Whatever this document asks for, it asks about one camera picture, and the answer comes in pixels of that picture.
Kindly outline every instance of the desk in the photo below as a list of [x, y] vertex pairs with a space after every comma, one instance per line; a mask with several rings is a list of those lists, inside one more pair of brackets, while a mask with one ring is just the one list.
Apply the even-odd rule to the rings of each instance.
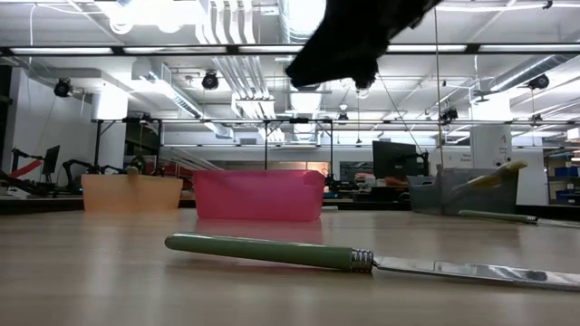
[[[0, 325], [577, 325], [578, 293], [418, 275], [349, 274], [174, 252], [196, 211], [0, 219]], [[575, 229], [420, 216], [324, 213], [316, 223], [204, 224], [224, 235], [377, 254], [580, 273]]]

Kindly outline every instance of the wooden table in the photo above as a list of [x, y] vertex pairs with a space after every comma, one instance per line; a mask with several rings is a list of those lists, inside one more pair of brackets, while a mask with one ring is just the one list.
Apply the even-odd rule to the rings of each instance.
[[371, 248], [377, 254], [580, 273], [574, 229], [328, 212], [314, 223], [163, 215], [0, 218], [0, 325], [578, 325], [580, 294], [172, 252], [174, 231]]

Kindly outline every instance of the ceiling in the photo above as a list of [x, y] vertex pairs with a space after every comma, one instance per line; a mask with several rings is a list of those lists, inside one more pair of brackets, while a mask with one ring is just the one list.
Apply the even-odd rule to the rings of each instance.
[[[198, 43], [196, 26], [185, 25], [174, 34], [165, 34], [157, 26], [135, 26], [125, 35], [113, 34], [109, 30], [105, 14], [71, 14], [57, 11], [77, 12], [77, 8], [67, 1], [35, 1], [49, 4], [53, 8], [38, 6], [31, 18], [32, 2], [8, 0], [0, 3], [0, 46], [30, 45], [32, 33], [34, 45], [163, 45]], [[541, 5], [545, 1], [444, 1], [440, 6], [490, 8], [506, 5]], [[99, 11], [92, 1], [76, 1], [85, 12]], [[559, 4], [580, 5], [580, 1], [558, 1]], [[282, 31], [279, 24], [276, 0], [253, 1], [254, 34], [258, 43], [281, 43]], [[421, 25], [402, 32], [393, 43], [560, 43], [569, 42], [571, 35], [580, 31], [580, 7], [553, 7], [548, 10], [534, 9], [506, 12], [437, 12], [438, 35], [435, 34], [435, 11], [429, 12]], [[379, 120], [388, 117], [395, 110], [406, 112], [405, 119], [424, 119], [425, 111], [433, 109], [438, 99], [446, 97], [457, 89], [479, 79], [498, 76], [529, 59], [527, 55], [442, 55], [439, 60], [432, 55], [383, 56], [379, 60], [380, 79], [371, 88], [368, 98], [359, 100], [353, 89], [345, 89], [339, 81], [328, 82], [322, 97], [321, 110], [330, 117], [336, 117], [340, 104], [347, 104], [349, 118], [356, 120]], [[232, 91], [226, 81], [214, 91], [201, 87], [201, 77], [207, 69], [216, 69], [210, 57], [151, 57], [152, 62], [164, 63], [173, 72], [173, 82], [188, 96], [199, 103], [203, 110], [214, 118], [235, 118], [231, 110]], [[284, 75], [284, 61], [275, 56], [260, 57], [261, 71], [268, 89], [275, 99], [276, 114], [290, 110], [288, 99], [289, 83]], [[153, 114], [177, 112], [175, 105], [165, 96], [148, 91], [145, 81], [131, 77], [134, 58], [35, 58], [36, 64], [44, 64], [49, 69], [96, 68], [126, 82], [139, 98], [131, 101], [131, 110], [144, 110]], [[534, 100], [528, 89], [508, 91], [514, 118], [527, 117], [533, 111], [542, 110], [567, 101], [580, 98], [580, 83], [574, 78], [580, 76], [580, 59], [573, 59], [548, 74], [550, 86], [547, 90], [536, 91]], [[453, 105], [463, 119], [469, 117], [471, 103], [467, 92], [452, 97]], [[574, 119], [580, 117], [580, 109], [566, 110], [551, 119]], [[338, 127], [356, 129], [358, 126]], [[189, 127], [188, 130], [203, 130], [203, 126]]]

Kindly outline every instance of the orange container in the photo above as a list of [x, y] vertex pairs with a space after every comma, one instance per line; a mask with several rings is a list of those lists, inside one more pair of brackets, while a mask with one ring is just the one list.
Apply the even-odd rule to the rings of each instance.
[[183, 180], [169, 177], [82, 175], [84, 210], [95, 213], [177, 209]]

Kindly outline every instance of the knife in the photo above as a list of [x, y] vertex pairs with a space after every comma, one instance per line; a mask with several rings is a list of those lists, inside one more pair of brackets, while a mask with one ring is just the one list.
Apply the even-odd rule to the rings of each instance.
[[528, 270], [489, 264], [454, 264], [374, 256], [371, 250], [298, 244], [221, 235], [176, 233], [165, 239], [169, 249], [268, 262], [301, 264], [346, 272], [370, 273], [373, 267], [399, 273], [497, 281], [552, 290], [580, 291], [580, 274]]
[[580, 228], [580, 224], [575, 222], [548, 220], [538, 218], [536, 216], [522, 216], [515, 214], [499, 214], [490, 212], [481, 212], [473, 210], [460, 210], [459, 215], [463, 217], [481, 217], [486, 219], [494, 219], [504, 222], [524, 223], [529, 225], [546, 225], [546, 226], [561, 226], [561, 227], [576, 227]]

